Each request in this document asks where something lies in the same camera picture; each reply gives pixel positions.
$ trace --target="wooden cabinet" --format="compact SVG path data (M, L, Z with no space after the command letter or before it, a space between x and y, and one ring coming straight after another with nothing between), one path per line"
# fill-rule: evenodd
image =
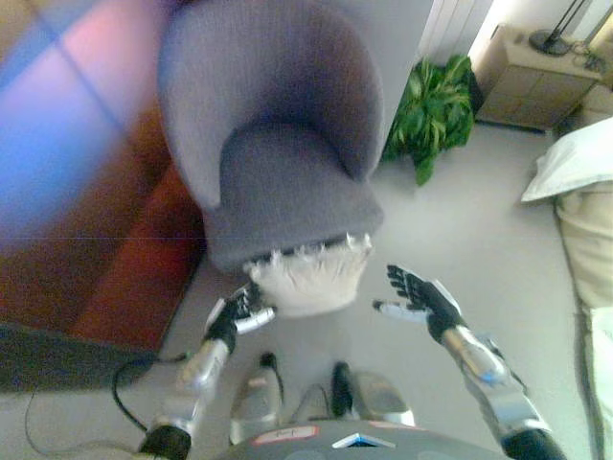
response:
M572 53L552 57L528 44L529 33L499 26L475 75L486 97L477 119L551 129L581 101L601 75L576 65Z

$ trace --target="white fluffy cushion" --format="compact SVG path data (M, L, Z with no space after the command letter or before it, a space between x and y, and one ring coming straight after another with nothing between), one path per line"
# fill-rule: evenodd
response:
M307 316L339 310L355 299L372 250L368 235L348 236L330 248L302 247L290 256L273 252L270 262L244 269L279 315Z
M522 201L613 180L613 117L561 137L536 165L538 172Z

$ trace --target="sticker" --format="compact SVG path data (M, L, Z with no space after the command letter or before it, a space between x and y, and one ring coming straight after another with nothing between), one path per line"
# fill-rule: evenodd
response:
M369 425L374 426L375 428L383 429L417 429L419 431L423 431L423 429L417 428L416 426L394 424L392 422L383 422L380 420L371 420L369 421Z
M292 428L277 429L261 434L253 440L254 446L263 444L281 443L283 441L297 441L308 439L319 434L319 426L293 426Z

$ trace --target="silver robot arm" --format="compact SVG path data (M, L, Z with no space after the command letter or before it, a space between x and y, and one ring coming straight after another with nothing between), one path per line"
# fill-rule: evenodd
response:
M192 438L213 401L223 368L234 352L237 335L246 334L275 317L260 305L259 291L247 285L229 299L220 299L207 322L200 350L183 365L161 412L151 424L134 458L185 460Z
M455 359L465 384L505 453L518 460L565 460L551 430L526 395L526 388L490 340L479 340L462 317L458 303L438 281L388 266L388 277L406 305L375 302L394 317L427 322L432 338Z

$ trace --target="fluffy fabric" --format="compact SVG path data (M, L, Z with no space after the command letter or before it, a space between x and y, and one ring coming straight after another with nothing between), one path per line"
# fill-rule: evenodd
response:
M332 247L303 246L289 256L274 251L270 262L246 264L244 269L279 315L307 316L350 304L372 251L368 235L348 235Z

